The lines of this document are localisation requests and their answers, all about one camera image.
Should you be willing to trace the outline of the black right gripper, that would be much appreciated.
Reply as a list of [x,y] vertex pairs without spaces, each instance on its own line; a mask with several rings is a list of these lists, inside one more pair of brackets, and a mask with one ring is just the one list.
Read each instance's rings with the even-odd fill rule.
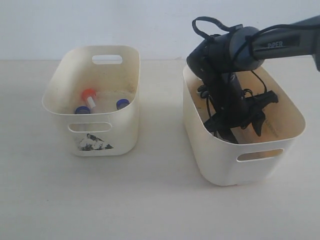
[[225,142],[238,144],[232,129],[244,130],[251,125],[256,135],[260,137],[266,120],[263,109],[269,104],[278,102],[278,96],[274,91],[242,97],[236,104],[232,104],[230,109],[212,115],[203,125],[215,137],[220,137]]

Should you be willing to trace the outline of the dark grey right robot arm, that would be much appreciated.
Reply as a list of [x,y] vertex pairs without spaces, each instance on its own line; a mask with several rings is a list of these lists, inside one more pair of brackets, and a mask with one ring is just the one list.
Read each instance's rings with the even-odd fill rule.
[[320,18],[257,29],[242,24],[226,26],[216,18],[199,16],[191,23],[202,42],[188,55],[187,66],[202,82],[197,93],[206,101],[206,130],[237,144],[232,129],[252,126],[261,135],[264,108],[278,102],[271,90],[246,96],[238,72],[254,72],[267,59],[312,56],[320,64]]

